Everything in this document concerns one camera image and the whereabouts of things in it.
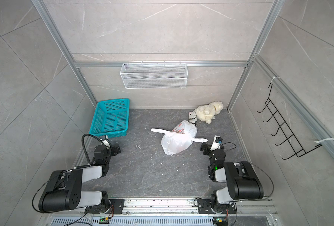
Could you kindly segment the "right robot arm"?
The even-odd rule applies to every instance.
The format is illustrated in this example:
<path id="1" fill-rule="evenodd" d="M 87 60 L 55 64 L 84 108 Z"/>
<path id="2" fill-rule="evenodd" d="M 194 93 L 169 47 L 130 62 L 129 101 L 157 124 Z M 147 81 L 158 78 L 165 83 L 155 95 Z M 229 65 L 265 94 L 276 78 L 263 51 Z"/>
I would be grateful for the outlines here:
<path id="1" fill-rule="evenodd" d="M 197 198 L 195 201 L 200 214 L 235 213 L 235 201 L 261 200 L 264 190 L 252 164 L 225 161 L 226 153 L 219 143 L 203 143 L 200 151 L 209 157 L 208 176 L 215 183 L 226 186 L 212 192 L 210 198 Z"/>

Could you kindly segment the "white printed plastic bag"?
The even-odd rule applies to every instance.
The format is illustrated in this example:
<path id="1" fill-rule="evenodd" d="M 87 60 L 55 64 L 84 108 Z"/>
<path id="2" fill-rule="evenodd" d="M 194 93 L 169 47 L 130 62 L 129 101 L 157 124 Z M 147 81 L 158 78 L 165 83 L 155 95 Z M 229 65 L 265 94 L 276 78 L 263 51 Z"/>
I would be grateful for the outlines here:
<path id="1" fill-rule="evenodd" d="M 183 120 L 172 131 L 151 129 L 152 132 L 164 134 L 161 146 L 166 155 L 178 154 L 188 149 L 193 142 L 205 143 L 206 138 L 196 138 L 198 128 L 190 122 Z"/>

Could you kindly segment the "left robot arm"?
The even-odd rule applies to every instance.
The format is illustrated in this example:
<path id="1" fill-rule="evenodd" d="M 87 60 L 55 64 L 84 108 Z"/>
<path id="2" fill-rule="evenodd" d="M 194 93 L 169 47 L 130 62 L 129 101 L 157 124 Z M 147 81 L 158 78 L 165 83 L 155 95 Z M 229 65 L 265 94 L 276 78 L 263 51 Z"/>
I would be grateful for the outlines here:
<path id="1" fill-rule="evenodd" d="M 106 191 L 83 191 L 82 184 L 106 176 L 111 157 L 121 153 L 118 144 L 94 148 L 91 164 L 71 170 L 56 170 L 52 173 L 40 197 L 41 213 L 54 213 L 86 208 L 85 213 L 104 214 L 112 210 Z"/>

